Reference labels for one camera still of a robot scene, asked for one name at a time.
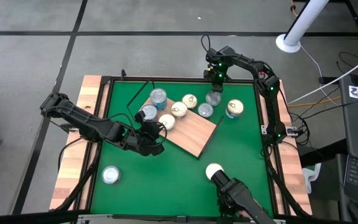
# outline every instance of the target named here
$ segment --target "wooden cutting board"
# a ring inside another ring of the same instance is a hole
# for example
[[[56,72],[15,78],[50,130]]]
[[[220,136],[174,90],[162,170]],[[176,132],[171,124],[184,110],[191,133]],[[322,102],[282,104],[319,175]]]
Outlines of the wooden cutting board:
[[[148,98],[143,105],[151,104],[151,100]],[[172,115],[171,107],[173,104],[174,101],[167,99],[167,107],[162,111],[158,111],[157,118],[160,119],[164,114]],[[190,110],[187,111],[184,118],[176,119],[175,122],[175,127],[168,132],[167,139],[199,158],[212,136],[216,124]],[[165,131],[162,130],[160,135],[164,136]]]

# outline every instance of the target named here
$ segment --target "wooden board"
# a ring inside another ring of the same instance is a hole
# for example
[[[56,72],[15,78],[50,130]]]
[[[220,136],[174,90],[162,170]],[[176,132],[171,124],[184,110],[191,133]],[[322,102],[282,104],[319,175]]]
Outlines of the wooden board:
[[[98,91],[100,86],[101,76],[100,75],[85,75],[83,79],[83,83],[81,86],[80,95],[78,97],[77,105],[84,110],[87,110],[90,113],[93,113],[94,106],[96,103],[96,99],[98,97]],[[103,91],[103,100],[101,102],[100,110],[104,110],[104,105],[106,104],[106,93],[107,88]],[[291,119],[287,110],[285,108],[284,99],[281,94],[277,96],[278,98],[278,106],[280,109],[280,117],[283,123],[287,126],[291,125]],[[264,123],[267,124],[267,113],[265,102],[262,97],[260,97],[260,103],[262,108],[262,114]],[[77,137],[74,134],[78,133],[70,133],[68,137],[68,141],[70,142]],[[295,140],[292,138],[286,138],[286,142],[295,144]],[[78,183],[80,176],[78,175],[81,172],[81,166],[83,162],[83,158],[85,156],[85,148],[86,144],[83,144],[85,141],[78,141],[77,144],[74,144],[66,149],[66,152],[63,155],[61,167],[67,167],[70,170],[60,169],[60,172],[57,177],[55,190],[53,191],[52,201],[50,204],[50,208],[58,207],[64,199],[70,194],[75,185]],[[91,160],[93,158],[95,144],[92,147],[91,151]],[[306,192],[306,184],[303,179],[302,168],[300,165],[298,151],[294,149],[292,146],[286,144],[279,144],[278,150],[280,152],[280,158],[283,166],[284,173],[284,181],[285,185],[288,187],[291,194],[294,196],[295,200],[302,206],[302,208],[311,214],[311,207],[309,202],[309,197]],[[275,166],[274,156],[272,155],[272,162]],[[284,214],[282,197],[280,191],[275,186],[276,200],[278,206],[278,213]],[[88,195],[88,184],[83,189],[83,197],[80,203],[80,209],[85,208],[86,196]]]
[[[280,88],[283,91],[283,94],[285,95],[282,83],[280,84]],[[291,117],[287,112],[283,96],[280,93],[277,95],[277,100],[278,100],[278,109],[280,111],[281,121],[286,126],[291,126]],[[262,96],[260,96],[260,105],[262,107],[262,116],[264,119],[264,124],[268,124],[269,122],[267,119],[265,99]],[[287,137],[284,139],[284,141],[296,146],[295,138]],[[312,212],[310,207],[309,195],[306,191],[306,184],[305,184],[305,179],[303,178],[302,166],[301,166],[301,161],[299,159],[298,151],[293,146],[285,143],[281,143],[278,145],[278,151],[280,153],[285,186],[290,191],[294,199],[300,204],[302,209],[311,215]],[[270,160],[272,161],[273,166],[276,167],[274,154],[270,156]],[[275,187],[274,191],[276,194],[278,213],[284,214],[283,200],[280,193],[280,189],[275,183],[274,183],[274,187]]]
[[[171,107],[174,103],[174,101],[167,99],[167,107],[162,111],[158,111],[157,119],[164,114],[172,115]],[[149,104],[152,104],[150,98],[146,100],[144,105]],[[187,111],[184,118],[176,119],[175,121],[175,127],[168,132],[167,139],[195,157],[199,157],[215,130],[216,124],[190,110]],[[160,134],[164,136],[165,131],[161,131]]]

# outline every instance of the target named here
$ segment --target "black metal frame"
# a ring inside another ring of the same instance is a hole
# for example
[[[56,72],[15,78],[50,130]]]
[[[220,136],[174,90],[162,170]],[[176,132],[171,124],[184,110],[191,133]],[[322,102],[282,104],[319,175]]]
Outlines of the black metal frame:
[[[355,12],[350,0],[331,0],[331,2],[345,3],[351,13],[354,22],[358,27],[358,15]],[[63,78],[70,60],[71,52],[73,50],[77,36],[201,36],[201,35],[215,35],[215,36],[229,36],[235,35],[238,37],[276,37],[285,32],[208,32],[208,31],[79,31],[83,15],[85,13],[88,0],[82,0],[80,10],[78,12],[76,22],[72,31],[31,31],[31,30],[17,30],[17,31],[4,31],[0,30],[0,35],[19,35],[19,36],[69,36],[67,49],[63,56],[62,66],[60,67],[59,74],[56,78],[56,83],[52,88],[52,93],[60,91]],[[358,37],[358,32],[306,32],[305,37]],[[17,215],[22,212],[25,198],[29,191],[29,187],[38,163],[40,152],[44,144],[46,133],[48,130],[50,120],[42,118],[38,128],[36,137],[31,147],[31,156],[27,169],[24,171],[16,194],[13,198],[11,211],[12,214]]]
[[[110,109],[110,102],[111,102],[111,97],[112,97],[112,90],[114,87],[114,82],[115,81],[126,81],[126,82],[146,82],[150,80],[150,77],[102,77],[102,80],[106,79],[110,81],[109,84],[109,90],[107,92],[108,94],[108,99],[106,102],[106,107],[104,109],[104,114],[103,114],[103,118],[107,118],[108,114],[109,114],[109,109]],[[209,83],[206,80],[202,79],[202,78],[159,78],[159,77],[153,77],[152,78],[154,82],[187,82],[187,83]],[[240,80],[240,79],[235,79],[232,80],[231,83],[237,83],[237,84],[250,84],[252,86],[254,86],[254,81],[253,80]],[[100,89],[103,88],[105,84],[102,82],[100,85]],[[257,91],[257,89],[254,87],[254,94],[255,94],[255,102],[257,105],[257,113],[258,113],[258,119],[259,119],[259,123],[262,124],[263,123],[263,117],[262,117],[262,109],[260,107],[260,98],[259,98],[259,93]],[[99,91],[98,93],[98,97],[96,102],[100,102],[102,98],[102,92]],[[260,130],[260,137],[261,140],[263,141],[262,138],[262,132]],[[103,144],[98,144],[98,149],[97,150],[102,150],[103,148]],[[272,149],[275,153],[275,159],[276,161],[280,160],[280,155],[278,153],[278,147],[273,147]],[[280,165],[277,163],[277,171],[278,171],[278,175],[281,178],[281,180],[283,181],[283,171],[282,171],[282,166],[281,163]],[[275,188],[274,188],[274,184],[273,184],[273,179],[271,178],[271,176],[269,176],[269,174],[267,173],[267,180],[268,180],[268,187],[269,187],[269,193],[270,193],[270,198],[271,198],[271,203],[272,203],[272,208],[273,208],[273,215],[279,215],[278,214],[278,208],[277,208],[277,200],[275,198]],[[91,208],[91,203],[93,201],[93,190],[94,190],[94,185],[96,183],[96,175],[94,174],[91,178],[91,182],[89,185],[89,192],[88,192],[88,198],[86,201],[86,209],[89,210]],[[285,201],[284,198],[282,198],[284,201],[284,207],[287,207],[288,210],[287,212],[285,212],[286,215],[290,215],[290,210],[289,210],[289,204]],[[153,220],[153,221],[178,221],[178,220],[182,220],[185,219],[187,221],[189,220],[198,220],[198,221],[216,221],[218,219],[218,217],[184,217],[184,216],[159,216],[159,215],[114,215],[115,218],[123,218],[123,219],[138,219],[138,220]],[[248,221],[248,219],[240,219],[239,221],[243,221],[246,222]]]

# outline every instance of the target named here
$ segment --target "white cable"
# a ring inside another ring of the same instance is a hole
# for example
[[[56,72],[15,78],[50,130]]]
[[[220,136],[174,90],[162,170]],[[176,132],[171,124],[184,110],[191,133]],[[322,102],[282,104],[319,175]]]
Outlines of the white cable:
[[[321,69],[320,66],[318,65],[318,63],[316,62],[316,60],[306,51],[306,49],[301,45],[301,48],[305,51],[305,53],[312,59],[312,61],[317,65],[318,68],[318,73],[320,73],[320,77],[323,77],[323,74],[321,73]],[[326,98],[328,98],[330,100],[330,102],[332,102],[333,104],[335,104],[336,106],[338,106],[335,102],[333,102],[332,99],[330,99],[330,97],[327,95],[326,92],[324,92],[324,90],[321,90],[323,92],[323,94],[326,96]]]
[[[328,84],[325,84],[325,85],[323,85],[322,87],[320,87],[320,88],[318,88],[318,89],[315,89],[315,90],[311,91],[310,93],[307,93],[307,94],[305,94],[305,95],[299,97],[298,99],[289,102],[288,105],[290,105],[290,104],[292,104],[292,103],[295,103],[296,101],[299,101],[300,99],[303,99],[303,98],[307,97],[307,96],[310,95],[310,94],[316,93],[316,92],[319,91],[319,90],[322,90],[323,88],[325,88],[325,87],[327,87],[327,86],[333,84],[334,82],[336,82],[336,81],[342,79],[342,78],[345,77],[346,75],[352,73],[352,72],[353,72],[354,70],[356,70],[357,68],[358,68],[358,65],[356,65],[354,68],[350,69],[348,72],[346,72],[345,74],[341,75],[340,77],[336,78],[335,80],[329,82]]]

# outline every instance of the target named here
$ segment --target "can lid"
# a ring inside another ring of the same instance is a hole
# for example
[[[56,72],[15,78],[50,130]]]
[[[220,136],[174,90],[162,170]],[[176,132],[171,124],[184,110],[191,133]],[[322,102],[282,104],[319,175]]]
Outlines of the can lid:
[[[108,166],[102,172],[103,181],[107,184],[113,184],[118,181],[119,170],[115,166]]]
[[[210,117],[213,113],[214,113],[214,108],[207,103],[202,103],[198,107],[198,114],[205,118]]]
[[[167,92],[161,88],[155,88],[150,93],[150,99],[154,103],[161,103],[167,99]]]
[[[219,170],[223,171],[222,166],[213,162],[206,167],[205,174],[208,177],[208,179],[211,180],[212,176]]]
[[[183,102],[176,102],[172,105],[171,112],[175,116],[184,116],[187,112],[187,106]]]
[[[244,110],[244,105],[239,100],[231,100],[229,104],[227,104],[228,110],[233,114],[241,114]]]
[[[193,94],[186,94],[181,101],[184,102],[189,109],[193,109],[197,105],[197,97]]]
[[[168,131],[175,126],[175,118],[170,114],[162,115],[158,121],[162,123]]]
[[[217,106],[222,100],[222,95],[219,92],[210,91],[206,94],[205,100],[211,106]]]
[[[157,116],[157,108],[153,105],[144,105],[141,110],[145,114],[144,120],[151,120]]]

